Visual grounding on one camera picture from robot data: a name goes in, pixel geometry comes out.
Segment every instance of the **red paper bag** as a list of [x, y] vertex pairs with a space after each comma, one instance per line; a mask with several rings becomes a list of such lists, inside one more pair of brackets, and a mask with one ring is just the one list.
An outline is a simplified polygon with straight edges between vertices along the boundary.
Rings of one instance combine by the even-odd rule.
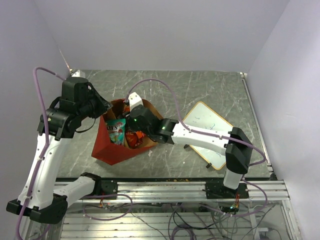
[[[153, 114], [155, 114], [159, 119], [163, 119], [160, 113], [155, 109], [155, 107], [143, 99], [143, 105], [149, 108]], [[157, 145], [157, 142], [152, 141], [147, 136], [142, 138], [142, 144], [137, 148], [132, 149], [128, 146], [126, 138], [124, 138], [124, 145], [117, 145], [110, 141], [109, 132], [107, 130], [106, 121], [111, 119], [116, 119], [116, 116], [122, 114], [126, 104], [124, 99], [118, 99], [111, 102], [113, 107], [104, 115], [100, 117], [98, 133], [96, 135], [94, 147], [91, 156], [99, 159], [109, 165], [114, 165], [120, 163], [124, 160], [130, 159], [138, 154], [141, 154], [148, 149]]]

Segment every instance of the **candy package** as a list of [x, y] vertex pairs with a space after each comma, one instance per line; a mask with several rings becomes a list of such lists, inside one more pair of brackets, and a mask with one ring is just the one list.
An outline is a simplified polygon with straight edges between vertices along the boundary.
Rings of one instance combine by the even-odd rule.
[[109, 132], [110, 141], [117, 145], [125, 143], [125, 119], [111, 119], [106, 121], [106, 129]]

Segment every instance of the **white wall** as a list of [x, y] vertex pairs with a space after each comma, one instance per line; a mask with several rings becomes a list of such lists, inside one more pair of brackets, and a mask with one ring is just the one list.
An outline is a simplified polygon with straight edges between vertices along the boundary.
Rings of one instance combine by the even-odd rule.
[[[17, 216], [7, 202], [20, 194], [37, 146], [40, 105], [32, 70], [47, 67], [67, 76], [68, 68], [32, 0], [2, 0], [0, 7], [0, 239], [14, 238]], [[61, 81], [39, 74], [48, 104], [61, 94]]]
[[278, 178], [304, 239], [319, 239], [320, 1], [291, 0], [248, 73], [248, 87]]
[[35, 0], [76, 69], [247, 73], [289, 0]]

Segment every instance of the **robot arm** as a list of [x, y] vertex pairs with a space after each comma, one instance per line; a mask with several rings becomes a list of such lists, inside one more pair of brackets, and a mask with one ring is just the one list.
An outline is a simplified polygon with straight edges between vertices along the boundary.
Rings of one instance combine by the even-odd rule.
[[[60, 163], [82, 120], [96, 119], [112, 105], [103, 99], [93, 85], [85, 78], [69, 77], [62, 83], [61, 97], [57, 97], [46, 110], [49, 124], [49, 147], [41, 164], [39, 155], [45, 145], [44, 118], [40, 117], [35, 156], [28, 179], [17, 199], [7, 204], [6, 210], [20, 214], [27, 198], [29, 201], [23, 213], [39, 223], [57, 224], [65, 215], [68, 206], [83, 196], [99, 194], [100, 177], [83, 173], [76, 181], [67, 186], [54, 189]], [[31, 185], [35, 168], [39, 167], [31, 197], [27, 191]]]
[[[193, 145], [225, 156], [226, 172], [223, 185], [230, 191], [238, 188], [242, 176], [248, 173], [252, 148], [222, 137], [217, 138], [188, 131], [174, 119], [158, 119], [150, 109], [143, 106], [143, 101], [136, 92], [131, 93], [128, 99], [130, 113], [126, 116], [126, 122], [133, 132], [142, 131], [153, 141], [161, 144]], [[230, 132], [208, 130], [191, 125], [187, 127], [196, 132], [214, 133], [251, 144], [245, 133], [238, 127], [233, 127]]]

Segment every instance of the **gray marble surface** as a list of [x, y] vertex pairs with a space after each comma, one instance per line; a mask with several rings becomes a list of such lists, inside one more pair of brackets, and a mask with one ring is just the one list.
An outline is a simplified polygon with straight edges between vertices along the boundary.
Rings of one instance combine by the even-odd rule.
[[[175, 91], [182, 117], [199, 101], [225, 118], [233, 126], [243, 129], [251, 142], [262, 149], [257, 126], [249, 100], [239, 73], [217, 71], [136, 71], [136, 70], [85, 70], [97, 91], [106, 100], [124, 98], [129, 88], [145, 78], [166, 81]], [[178, 119], [174, 102], [165, 86], [157, 82], [144, 82], [135, 88], [142, 98], [150, 101], [166, 118]], [[81, 129], [93, 123], [86, 119]], [[226, 167], [221, 170], [206, 168], [206, 161], [191, 148], [182, 145], [158, 144], [136, 157], [108, 165], [91, 157], [96, 140], [98, 122], [85, 133], [76, 134], [66, 151], [58, 177], [78, 177], [90, 172], [101, 177], [115, 178], [191, 178], [223, 177]], [[253, 151], [251, 163], [261, 156]], [[267, 164], [252, 166], [247, 177], [269, 177]]]

